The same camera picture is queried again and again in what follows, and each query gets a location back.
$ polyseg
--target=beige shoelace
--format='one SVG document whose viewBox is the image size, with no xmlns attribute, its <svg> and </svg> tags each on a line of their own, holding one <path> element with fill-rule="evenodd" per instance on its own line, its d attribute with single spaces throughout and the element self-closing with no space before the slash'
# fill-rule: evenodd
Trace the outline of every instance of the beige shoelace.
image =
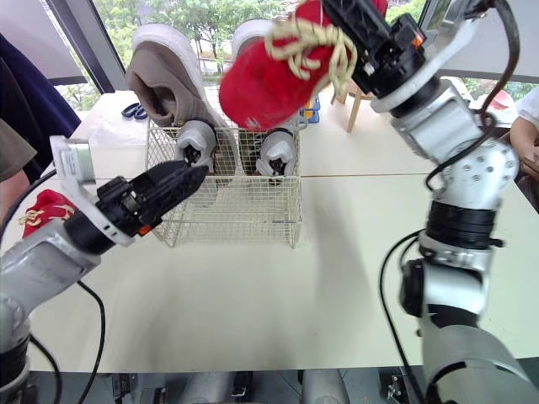
<svg viewBox="0 0 539 404">
<path fill-rule="evenodd" d="M 293 38 L 297 40 L 282 47 L 274 45 L 276 40 Z M 352 77 L 357 62 L 357 49 L 341 28 L 331 24 L 323 27 L 306 19 L 298 19 L 296 16 L 286 21 L 276 21 L 275 27 L 266 35 L 264 44 L 268 55 L 272 58 L 278 61 L 288 60 L 292 73 L 301 80 L 308 80 L 311 76 L 309 71 L 320 67 L 320 61 L 309 59 L 304 55 L 306 50 L 332 45 L 334 51 L 329 60 L 328 78 L 337 94 L 345 93 L 346 83 Z M 322 80 L 317 84 L 315 92 L 321 90 L 327 83 L 327 79 Z"/>
</svg>

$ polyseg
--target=wire basket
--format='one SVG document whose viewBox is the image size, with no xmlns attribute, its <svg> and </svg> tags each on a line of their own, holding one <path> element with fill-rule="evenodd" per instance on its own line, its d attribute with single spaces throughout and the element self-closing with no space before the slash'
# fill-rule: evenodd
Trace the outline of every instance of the wire basket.
<svg viewBox="0 0 539 404">
<path fill-rule="evenodd" d="M 217 112 L 230 124 L 216 128 L 216 174 L 208 175 L 200 189 L 163 217 L 155 235 L 170 247 L 182 242 L 288 242 L 296 246 L 302 223 L 300 142 L 293 136 L 297 159 L 291 176 L 256 175 L 257 141 L 263 132 L 238 129 L 218 105 L 218 86 L 205 88 Z M 181 128 L 159 127 L 149 121 L 147 128 L 147 169 L 174 158 L 176 138 Z M 224 147 L 232 136 L 236 150 Z"/>
</svg>

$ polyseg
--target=person's hand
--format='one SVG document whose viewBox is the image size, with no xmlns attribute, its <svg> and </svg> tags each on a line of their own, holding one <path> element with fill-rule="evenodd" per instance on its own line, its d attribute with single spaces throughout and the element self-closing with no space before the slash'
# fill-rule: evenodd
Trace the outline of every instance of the person's hand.
<svg viewBox="0 0 539 404">
<path fill-rule="evenodd" d="M 539 146 L 532 147 L 526 154 L 522 160 L 527 159 L 529 162 L 521 164 L 522 170 L 539 183 Z"/>
</svg>

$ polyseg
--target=white shoe sole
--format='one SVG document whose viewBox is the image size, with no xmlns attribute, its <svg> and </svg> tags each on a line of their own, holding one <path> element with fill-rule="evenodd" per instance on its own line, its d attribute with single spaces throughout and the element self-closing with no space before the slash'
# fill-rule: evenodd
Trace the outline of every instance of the white shoe sole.
<svg viewBox="0 0 539 404">
<path fill-rule="evenodd" d="M 260 158 L 256 161 L 259 173 L 265 176 L 274 176 L 270 162 L 280 159 L 286 164 L 284 175 L 294 173 L 297 161 L 297 149 L 291 133 L 282 130 L 271 132 L 262 142 Z"/>
</svg>

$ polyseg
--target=shoe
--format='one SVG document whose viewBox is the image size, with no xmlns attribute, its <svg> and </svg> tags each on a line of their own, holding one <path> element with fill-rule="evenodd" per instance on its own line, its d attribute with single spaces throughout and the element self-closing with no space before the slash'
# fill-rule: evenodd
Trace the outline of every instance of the shoe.
<svg viewBox="0 0 539 404">
<path fill-rule="evenodd" d="M 38 193 L 35 205 L 26 210 L 26 215 L 19 219 L 24 225 L 23 238 L 40 229 L 53 219 L 66 221 L 75 214 L 77 207 L 64 195 L 46 189 Z"/>
<path fill-rule="evenodd" d="M 208 123 L 217 132 L 215 174 L 233 175 L 236 142 L 206 98 L 200 65 L 189 40 L 166 24 L 144 24 L 133 34 L 132 47 L 126 79 L 148 116 L 159 126 L 182 126 L 189 120 Z"/>
<path fill-rule="evenodd" d="M 264 176 L 289 176 L 294 173 L 297 149 L 291 132 L 279 128 L 264 138 L 260 158 L 256 161 L 257 172 Z"/>
<path fill-rule="evenodd" d="M 249 46 L 261 42 L 273 27 L 273 23 L 267 19 L 252 19 L 241 24 L 234 31 L 232 36 L 232 54 L 238 57 L 244 51 L 248 51 Z M 294 130 L 304 129 L 307 122 L 296 114 L 286 123 L 279 125 L 275 130 L 286 130 L 293 133 Z M 268 137 L 268 132 L 256 130 L 238 130 L 239 156 L 242 162 L 243 171 L 246 175 L 255 175 L 257 171 L 257 161 L 260 159 L 260 149 L 264 139 Z"/>
<path fill-rule="evenodd" d="M 273 23 L 268 19 L 251 19 L 241 24 L 232 36 L 232 55 L 237 57 L 250 45 L 262 40 L 272 28 Z"/>
<path fill-rule="evenodd" d="M 237 57 L 221 82 L 221 108 L 240 127 L 274 128 L 330 78 L 336 91 L 344 91 L 356 60 L 354 44 L 331 24 L 321 1 L 308 0 Z"/>
<path fill-rule="evenodd" d="M 178 129 L 174 158 L 187 163 L 188 167 L 207 166 L 215 173 L 213 151 L 217 146 L 215 130 L 201 120 L 190 120 Z"/>
</svg>

